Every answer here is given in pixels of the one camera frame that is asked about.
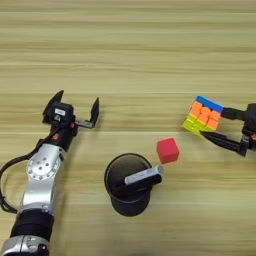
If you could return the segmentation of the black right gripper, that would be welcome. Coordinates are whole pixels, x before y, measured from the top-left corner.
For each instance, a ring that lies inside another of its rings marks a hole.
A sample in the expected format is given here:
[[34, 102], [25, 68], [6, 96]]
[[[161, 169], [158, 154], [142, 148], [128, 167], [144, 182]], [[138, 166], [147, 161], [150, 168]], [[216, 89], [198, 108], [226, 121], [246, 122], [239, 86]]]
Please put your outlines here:
[[247, 150], [256, 151], [256, 103], [249, 104], [246, 111], [224, 107], [221, 116], [230, 120], [244, 121], [241, 142], [215, 132], [201, 131], [201, 135], [213, 144], [241, 156], [245, 156]]

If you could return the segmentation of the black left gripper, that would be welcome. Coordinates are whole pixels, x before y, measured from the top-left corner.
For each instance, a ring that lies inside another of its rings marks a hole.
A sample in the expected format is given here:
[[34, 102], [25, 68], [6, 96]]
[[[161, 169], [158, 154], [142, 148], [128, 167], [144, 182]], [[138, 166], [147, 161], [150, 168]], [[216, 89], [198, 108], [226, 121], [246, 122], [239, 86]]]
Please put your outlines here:
[[[50, 123], [51, 109], [55, 102], [60, 102], [64, 94], [63, 90], [57, 92], [51, 100], [48, 102], [46, 108], [43, 111], [43, 120], [45, 124]], [[78, 133], [78, 128], [92, 129], [95, 127], [99, 116], [99, 97], [96, 98], [92, 109], [91, 109], [91, 119], [81, 120], [74, 119], [69, 123], [54, 123], [51, 125], [50, 137], [48, 138], [48, 143], [62, 148], [64, 151], [68, 151], [73, 138]]]

